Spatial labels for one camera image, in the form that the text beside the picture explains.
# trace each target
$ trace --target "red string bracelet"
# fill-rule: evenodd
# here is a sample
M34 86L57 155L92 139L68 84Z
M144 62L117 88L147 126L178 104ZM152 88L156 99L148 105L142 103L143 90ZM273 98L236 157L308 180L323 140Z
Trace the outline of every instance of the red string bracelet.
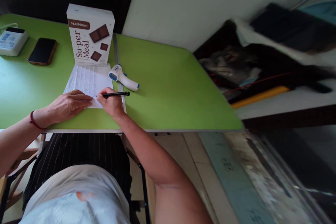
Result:
M39 127L37 124L36 124L36 122L34 121L34 118L33 118L33 112L34 112L35 110L33 110L31 113L30 113L30 122L29 123L31 123L31 124L33 124L36 128L38 128L38 129L40 129L40 130L44 130L43 128L41 128L41 127Z

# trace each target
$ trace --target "printed form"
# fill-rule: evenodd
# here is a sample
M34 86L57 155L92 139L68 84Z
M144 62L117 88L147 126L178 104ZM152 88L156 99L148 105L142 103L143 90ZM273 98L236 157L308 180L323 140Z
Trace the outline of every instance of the printed form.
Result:
M106 87L113 89L112 80L109 77L110 64L107 66L75 65L65 87L64 93L78 89L84 94L92 96L90 108L102 109L97 101L98 92Z

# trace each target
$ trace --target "white electronic device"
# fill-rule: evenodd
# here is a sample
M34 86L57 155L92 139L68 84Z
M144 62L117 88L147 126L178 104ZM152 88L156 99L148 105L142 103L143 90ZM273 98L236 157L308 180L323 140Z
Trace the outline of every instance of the white electronic device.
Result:
M0 55L16 57L27 39L28 34L25 30L8 27L0 35Z
M122 66L120 64L116 64L112 67L108 75L113 81L120 81L125 87L132 91L137 91L140 86L140 84L126 77L126 74L123 73Z

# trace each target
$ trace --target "white shirt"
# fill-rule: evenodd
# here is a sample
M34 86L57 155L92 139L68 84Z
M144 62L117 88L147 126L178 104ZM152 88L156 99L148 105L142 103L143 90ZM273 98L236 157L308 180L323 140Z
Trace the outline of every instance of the white shirt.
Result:
M83 164L50 177L30 198L20 223L130 223L129 212L116 179Z

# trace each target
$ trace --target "black phone screen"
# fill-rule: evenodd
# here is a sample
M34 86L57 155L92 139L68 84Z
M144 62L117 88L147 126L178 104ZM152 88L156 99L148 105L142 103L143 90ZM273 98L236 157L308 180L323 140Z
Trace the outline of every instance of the black phone screen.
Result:
M49 38L40 38L31 53L29 62L40 62L48 64L55 47L56 40Z

